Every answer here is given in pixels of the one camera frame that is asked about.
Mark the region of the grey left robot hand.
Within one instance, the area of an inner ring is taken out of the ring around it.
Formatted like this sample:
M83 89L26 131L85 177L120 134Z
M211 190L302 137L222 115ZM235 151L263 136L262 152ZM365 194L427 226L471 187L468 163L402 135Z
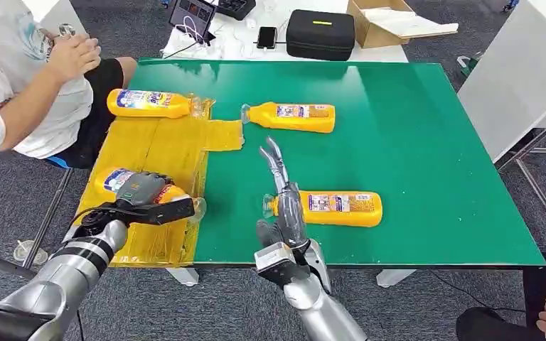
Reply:
M160 173L133 173L116 191L115 202L129 207L150 205L169 184L171 179Z

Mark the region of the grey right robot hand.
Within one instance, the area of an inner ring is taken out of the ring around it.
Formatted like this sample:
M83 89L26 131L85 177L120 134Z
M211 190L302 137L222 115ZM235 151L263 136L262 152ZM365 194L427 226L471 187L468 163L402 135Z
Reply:
M266 142L268 148L260 147L259 152L268 162L274 177L278 215L274 223L258 220L256 223L257 236L265 247L277 242L284 242L291 249L304 253L310 244L310 239L306 234L304 210L298 186L290 181L281 149L275 140L268 136Z

